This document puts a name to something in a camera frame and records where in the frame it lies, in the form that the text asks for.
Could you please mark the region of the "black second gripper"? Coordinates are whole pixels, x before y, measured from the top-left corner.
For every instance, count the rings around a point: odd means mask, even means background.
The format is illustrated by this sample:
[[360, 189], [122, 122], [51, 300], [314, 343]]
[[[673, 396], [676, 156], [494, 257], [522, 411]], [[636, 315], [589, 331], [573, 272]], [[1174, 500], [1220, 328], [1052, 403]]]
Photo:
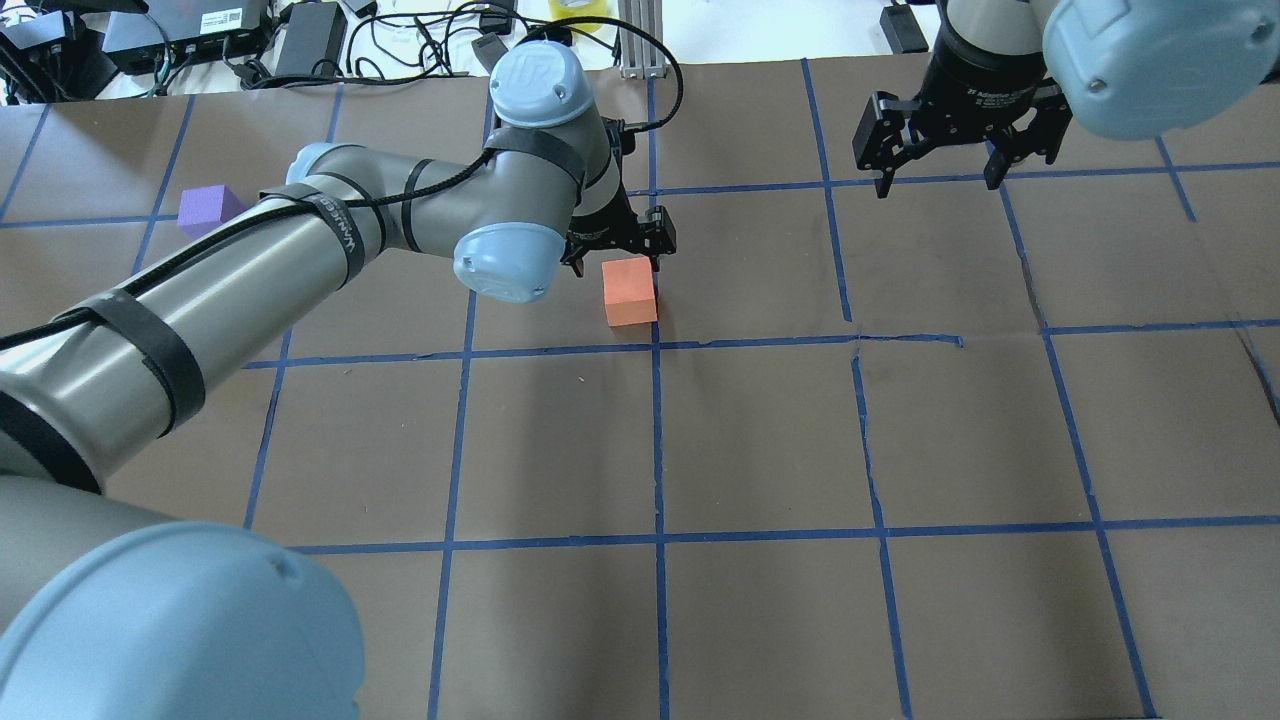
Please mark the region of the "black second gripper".
[[984, 183], [996, 191], [1011, 167], [1056, 161], [1073, 118], [1042, 53], [993, 53], [941, 26], [919, 92], [874, 92], [852, 137], [856, 167], [887, 199], [900, 167], [948, 146], [991, 143]]

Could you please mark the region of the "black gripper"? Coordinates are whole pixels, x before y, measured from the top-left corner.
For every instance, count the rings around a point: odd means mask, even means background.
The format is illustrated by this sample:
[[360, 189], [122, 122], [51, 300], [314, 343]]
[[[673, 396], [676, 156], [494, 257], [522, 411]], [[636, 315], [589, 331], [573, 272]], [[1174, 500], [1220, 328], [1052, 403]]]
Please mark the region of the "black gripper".
[[636, 214], [622, 179], [622, 160], [635, 150], [636, 129], [623, 120], [602, 124], [605, 160], [589, 178], [582, 201], [570, 219], [562, 264], [582, 279], [590, 252], [617, 250], [648, 258], [652, 273], [658, 273], [662, 258], [677, 252], [675, 222], [662, 205], [649, 208], [643, 217]]

